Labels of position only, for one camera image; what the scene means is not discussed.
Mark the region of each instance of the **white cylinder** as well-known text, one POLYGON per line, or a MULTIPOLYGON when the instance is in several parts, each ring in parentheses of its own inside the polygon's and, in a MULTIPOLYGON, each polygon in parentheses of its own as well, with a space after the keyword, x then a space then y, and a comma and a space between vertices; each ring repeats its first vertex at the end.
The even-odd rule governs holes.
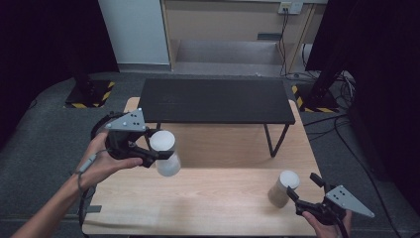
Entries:
POLYGON ((155 151, 174 151, 167 160, 157 160, 157 172, 164 177, 176 175, 181 169, 178 153, 175 150, 175 137, 168 131, 158 131, 151 137, 151 147, 155 151))
POLYGON ((299 176, 292 171, 283 171, 278 177, 275 184, 268 192, 269 201, 278 208, 287 204, 289 197, 287 195, 287 188, 290 186, 293 190, 300 185, 299 176))

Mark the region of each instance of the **hazard stripe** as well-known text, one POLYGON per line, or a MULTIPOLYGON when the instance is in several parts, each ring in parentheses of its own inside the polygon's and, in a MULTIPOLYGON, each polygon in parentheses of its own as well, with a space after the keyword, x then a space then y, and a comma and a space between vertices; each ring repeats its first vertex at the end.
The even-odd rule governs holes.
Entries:
POLYGON ((111 81, 108 84, 108 88, 105 92, 105 94, 102 96, 102 100, 100 103, 69 103, 69 104, 65 104, 64 107, 65 108, 91 108, 91 107, 102 107, 103 105, 105 105, 106 100, 109 98, 110 94, 111 94, 111 90, 114 87, 115 82, 111 81))
POLYGON ((300 92, 299 92, 297 86, 293 85, 291 89, 292 89, 294 97, 296 99, 297 107, 299 108, 300 111, 304 111, 304 112, 339 112, 339 110, 336 109, 336 108, 325 108, 325 107, 311 107, 311 108, 309 108, 309 107, 305 107, 303 98, 300 95, 300 92))

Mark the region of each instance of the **electrical outlet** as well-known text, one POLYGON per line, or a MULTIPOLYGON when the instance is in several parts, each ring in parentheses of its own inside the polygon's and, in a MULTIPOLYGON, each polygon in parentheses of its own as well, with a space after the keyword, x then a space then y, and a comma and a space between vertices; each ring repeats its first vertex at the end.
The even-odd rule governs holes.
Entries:
POLYGON ((290 13, 291 2, 280 2, 280 7, 278 8, 278 14, 290 13))

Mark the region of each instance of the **metal bracket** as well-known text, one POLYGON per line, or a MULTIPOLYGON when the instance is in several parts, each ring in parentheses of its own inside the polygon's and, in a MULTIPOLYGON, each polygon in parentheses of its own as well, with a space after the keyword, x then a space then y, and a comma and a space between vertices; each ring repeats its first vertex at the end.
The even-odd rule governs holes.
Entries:
POLYGON ((126 115, 106 124, 110 131, 144 132, 146 131, 145 117, 142 108, 127 113, 126 115))
POLYGON ((374 213, 365 207, 342 185, 330 190, 325 196, 343 209, 348 209, 358 214, 374 218, 374 213))

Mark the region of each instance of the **finger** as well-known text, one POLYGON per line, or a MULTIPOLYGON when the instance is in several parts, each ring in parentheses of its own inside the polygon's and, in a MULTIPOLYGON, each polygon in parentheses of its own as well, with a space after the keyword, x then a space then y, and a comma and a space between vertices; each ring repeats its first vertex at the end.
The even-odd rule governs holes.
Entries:
POLYGON ((311 225, 313 228, 317 227, 318 220, 310 212, 304 211, 302 213, 302 216, 305 217, 305 219, 308 221, 309 225, 311 225))
POLYGON ((108 130, 102 130, 96 135, 95 139, 98 139, 99 141, 105 141, 107 136, 108 136, 108 130))
POLYGON ((117 170, 131 169, 140 166, 143 163, 141 158, 130 158, 118 161, 117 170))

